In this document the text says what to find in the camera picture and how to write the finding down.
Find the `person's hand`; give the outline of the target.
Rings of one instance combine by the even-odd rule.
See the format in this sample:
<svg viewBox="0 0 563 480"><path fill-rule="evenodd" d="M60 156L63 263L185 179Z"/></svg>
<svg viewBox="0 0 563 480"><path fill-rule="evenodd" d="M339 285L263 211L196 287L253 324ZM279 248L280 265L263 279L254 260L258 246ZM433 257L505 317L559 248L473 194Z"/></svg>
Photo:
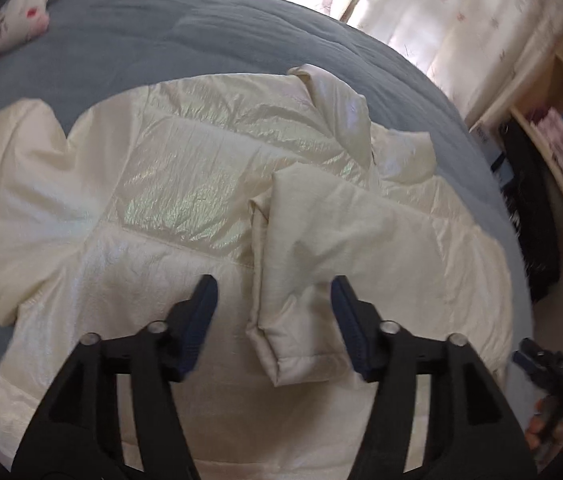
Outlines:
<svg viewBox="0 0 563 480"><path fill-rule="evenodd" d="M534 407L534 414L531 417L528 427L524 430L525 442L531 451L536 451L542 444L539 433L544 429L546 422L543 419L547 398L539 399Z"/></svg>

